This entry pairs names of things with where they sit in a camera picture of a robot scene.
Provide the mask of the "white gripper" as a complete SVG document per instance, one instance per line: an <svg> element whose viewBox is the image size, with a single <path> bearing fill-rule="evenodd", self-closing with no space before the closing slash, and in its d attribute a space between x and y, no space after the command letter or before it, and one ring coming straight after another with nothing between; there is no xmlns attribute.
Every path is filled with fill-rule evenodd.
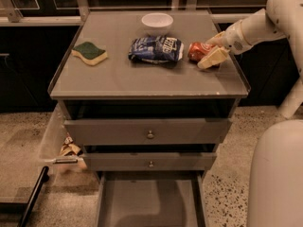
<svg viewBox="0 0 303 227"><path fill-rule="evenodd" d="M226 61L229 51L234 55L239 55L252 48L242 34L241 23L242 20L239 20L229 26L226 31L218 33L205 42L214 47L198 62L200 69L207 69Z"/></svg>

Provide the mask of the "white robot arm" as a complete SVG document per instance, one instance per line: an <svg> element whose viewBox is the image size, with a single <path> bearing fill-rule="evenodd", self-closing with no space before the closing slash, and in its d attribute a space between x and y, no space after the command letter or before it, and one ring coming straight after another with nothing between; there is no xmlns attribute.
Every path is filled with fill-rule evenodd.
<svg viewBox="0 0 303 227"><path fill-rule="evenodd" d="M288 40L299 79L255 147L249 183L247 227L303 227L303 120L291 117L303 103L303 0L267 0L266 7L209 39L198 67L223 62L261 42Z"/></svg>

